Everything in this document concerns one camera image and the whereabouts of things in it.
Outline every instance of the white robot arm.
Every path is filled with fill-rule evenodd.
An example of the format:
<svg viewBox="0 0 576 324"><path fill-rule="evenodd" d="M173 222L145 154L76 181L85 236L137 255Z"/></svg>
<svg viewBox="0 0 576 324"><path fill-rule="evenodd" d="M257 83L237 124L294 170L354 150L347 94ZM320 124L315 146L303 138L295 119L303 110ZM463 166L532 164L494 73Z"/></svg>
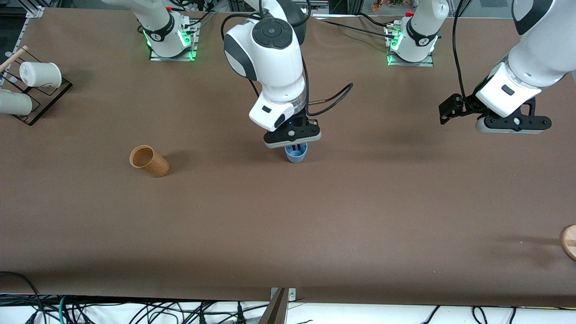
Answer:
<svg viewBox="0 0 576 324"><path fill-rule="evenodd" d="M260 11L257 1L247 2ZM249 117L270 132L304 109L306 104L300 53L305 29L299 29L300 35L297 35L286 17L287 12L294 15L294 10L299 12L298 20L302 20L304 14L297 7L288 8L292 5L289 0L289 4L285 2L262 0L265 14L261 20L247 19L224 37L224 53L232 69L240 76L262 84L262 92Z"/></svg>
<svg viewBox="0 0 576 324"><path fill-rule="evenodd" d="M438 31L446 20L450 6L446 0L424 0L412 17L395 21L401 34L391 50L407 62L420 62L434 51Z"/></svg>
<svg viewBox="0 0 576 324"><path fill-rule="evenodd" d="M190 46L183 36L183 16L177 12L168 12L162 0L102 0L102 2L132 11L144 28L150 47L159 56L171 58Z"/></svg>
<svg viewBox="0 0 576 324"><path fill-rule="evenodd" d="M457 116L482 114L485 133L541 133L551 120L534 115L543 89L576 70L576 3L573 0L515 0L512 14L520 42L466 98L452 95L439 107L442 124ZM520 107L530 106L523 115Z"/></svg>

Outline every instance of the wooden cup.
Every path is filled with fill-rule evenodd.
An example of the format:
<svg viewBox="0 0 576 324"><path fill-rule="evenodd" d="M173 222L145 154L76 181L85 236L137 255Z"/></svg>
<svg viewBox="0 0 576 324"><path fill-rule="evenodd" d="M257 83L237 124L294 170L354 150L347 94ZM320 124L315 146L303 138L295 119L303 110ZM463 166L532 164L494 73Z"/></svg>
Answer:
<svg viewBox="0 0 576 324"><path fill-rule="evenodd" d="M562 240L562 248L564 252L572 259L576 261L576 225L570 225L562 230L560 236Z"/></svg>
<svg viewBox="0 0 576 324"><path fill-rule="evenodd" d="M148 145L140 145L132 150L130 164L154 178L161 178L170 170L168 161Z"/></svg>

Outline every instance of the black wire rack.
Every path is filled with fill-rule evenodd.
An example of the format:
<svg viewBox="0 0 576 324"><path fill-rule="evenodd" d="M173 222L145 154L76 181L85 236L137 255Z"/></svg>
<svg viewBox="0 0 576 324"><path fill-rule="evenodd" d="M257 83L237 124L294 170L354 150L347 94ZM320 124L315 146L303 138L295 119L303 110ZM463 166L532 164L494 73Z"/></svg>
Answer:
<svg viewBox="0 0 576 324"><path fill-rule="evenodd" d="M26 125L32 126L72 87L72 82L62 77L62 83L60 86L54 88L52 91L48 91L49 88L34 88L27 86L20 78L20 65L24 62L43 62L31 54L28 51L28 47L22 46L20 50L23 51L21 52L21 55L19 55L12 64L2 72L2 79L4 79L4 82L8 82L8 84L4 83L3 89L15 93L23 93L32 99L32 111L30 114L12 115Z"/></svg>

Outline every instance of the wooden stick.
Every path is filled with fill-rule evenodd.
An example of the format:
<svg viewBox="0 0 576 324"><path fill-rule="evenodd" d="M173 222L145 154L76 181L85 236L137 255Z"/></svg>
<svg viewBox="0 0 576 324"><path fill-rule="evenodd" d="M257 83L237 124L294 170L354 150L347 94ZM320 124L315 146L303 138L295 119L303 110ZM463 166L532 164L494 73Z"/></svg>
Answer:
<svg viewBox="0 0 576 324"><path fill-rule="evenodd" d="M6 68L12 64L12 62L16 61L17 58L20 57L20 55L24 54L24 52L26 52L28 50L28 46L24 45L22 46L21 49L17 50L16 53L12 54L7 60L6 62L2 63L0 65L0 72L4 72L4 70L6 70Z"/></svg>

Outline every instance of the brown cup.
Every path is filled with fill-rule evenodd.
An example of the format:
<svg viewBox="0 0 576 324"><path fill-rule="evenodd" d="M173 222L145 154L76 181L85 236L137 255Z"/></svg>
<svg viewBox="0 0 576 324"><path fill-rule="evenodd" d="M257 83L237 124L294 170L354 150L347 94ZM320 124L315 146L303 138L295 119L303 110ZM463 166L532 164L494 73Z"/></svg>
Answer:
<svg viewBox="0 0 576 324"><path fill-rule="evenodd" d="M148 145L140 145L132 150L130 164L154 178L161 178L170 170L168 161Z"/></svg>

